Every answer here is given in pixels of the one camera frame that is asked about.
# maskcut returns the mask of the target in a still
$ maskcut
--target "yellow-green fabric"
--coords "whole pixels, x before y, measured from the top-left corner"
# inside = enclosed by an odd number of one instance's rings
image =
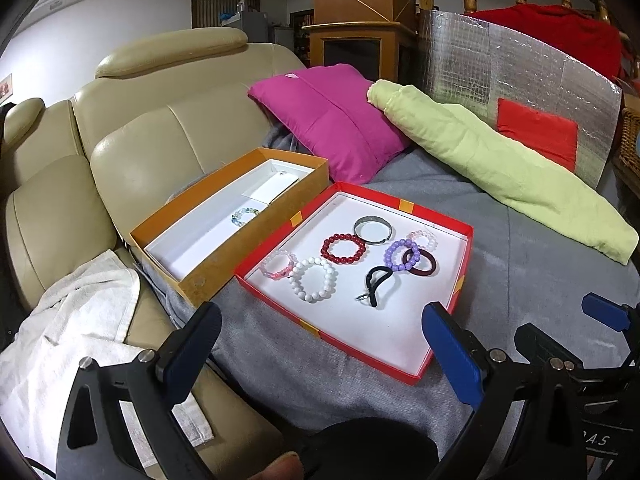
[[[496,200],[623,265],[629,261],[638,233],[566,168],[414,86],[379,80],[367,97],[411,140]]]

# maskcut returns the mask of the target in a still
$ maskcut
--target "maroon hair tie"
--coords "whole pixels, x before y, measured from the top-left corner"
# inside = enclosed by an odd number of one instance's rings
[[[420,269],[416,269],[415,267],[412,267],[411,269],[409,269],[409,272],[412,274],[415,274],[416,276],[431,276],[436,271],[436,267],[437,267],[436,259],[433,257],[433,254],[431,254],[429,251],[425,251],[422,248],[418,248],[418,250],[420,251],[420,254],[422,256],[425,256],[427,260],[431,262],[431,269],[420,270]],[[407,263],[412,256],[413,256],[412,250],[408,249],[402,255],[402,262],[404,264]]]
[[[338,242],[340,240],[348,240],[350,242],[355,243],[358,246],[358,250],[355,252],[353,256],[335,256],[334,254],[329,253],[329,245],[334,242]],[[329,236],[327,240],[322,244],[322,250],[320,254],[323,258],[326,258],[330,262],[334,264],[353,264],[357,262],[360,257],[364,254],[367,248],[364,245],[364,240],[356,235],[351,234],[338,234],[336,233],[333,236]]]

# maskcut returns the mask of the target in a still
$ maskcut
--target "white paper insert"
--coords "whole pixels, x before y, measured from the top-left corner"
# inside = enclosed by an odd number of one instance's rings
[[[313,171],[270,159],[237,178],[189,211],[153,240],[146,253],[179,282],[241,229],[231,221],[242,208],[263,211],[278,195]],[[241,221],[254,216],[245,214]]]
[[[353,233],[355,221],[363,216],[386,219],[394,228],[392,238],[384,245],[367,245],[367,251],[356,264],[334,264],[336,286],[330,297],[307,303],[293,293],[287,278],[270,280],[257,266],[245,280],[322,332],[387,365],[417,375],[429,350],[422,334],[422,308],[430,301],[449,304],[462,266],[467,244],[465,236],[407,213],[338,192],[302,222],[276,250],[283,248],[295,254],[299,261],[319,256],[326,238],[335,233]],[[383,256],[391,243],[425,228],[438,240],[432,251],[438,265],[436,272],[431,276],[394,272],[377,290],[377,308],[372,308],[368,300],[356,301],[357,296],[366,292],[366,274],[373,267],[384,265]],[[384,238],[388,229],[379,224],[365,224],[359,232],[374,240]],[[356,245],[343,241],[332,245],[331,250],[337,256],[351,256]],[[395,263],[401,263],[403,252],[398,249],[394,253]],[[274,259],[268,270],[278,270],[275,267],[283,262],[284,258]],[[418,268],[427,270],[429,266],[422,257]],[[306,291],[314,292],[322,288],[323,280],[321,267],[314,266],[307,269],[301,281]]]

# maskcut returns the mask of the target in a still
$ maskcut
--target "red beaded bracelet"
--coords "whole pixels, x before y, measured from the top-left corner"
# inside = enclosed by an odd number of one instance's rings
[[[349,240],[350,242],[355,243],[358,246],[358,250],[353,256],[334,256],[329,253],[329,245],[334,242],[338,242],[340,240]],[[334,264],[354,264],[357,262],[360,257],[364,254],[367,248],[365,247],[364,240],[356,235],[351,234],[338,234],[336,233],[333,236],[329,236],[327,240],[322,244],[322,250],[320,254],[323,258],[333,262]]]

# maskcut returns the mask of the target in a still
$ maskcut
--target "red cloth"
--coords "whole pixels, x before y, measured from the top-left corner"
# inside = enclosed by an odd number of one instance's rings
[[[553,114],[498,98],[498,131],[575,172],[578,124]]]
[[[618,30],[562,6],[520,4],[480,10],[471,17],[509,27],[543,41],[590,66],[609,80],[618,75],[622,44]]]

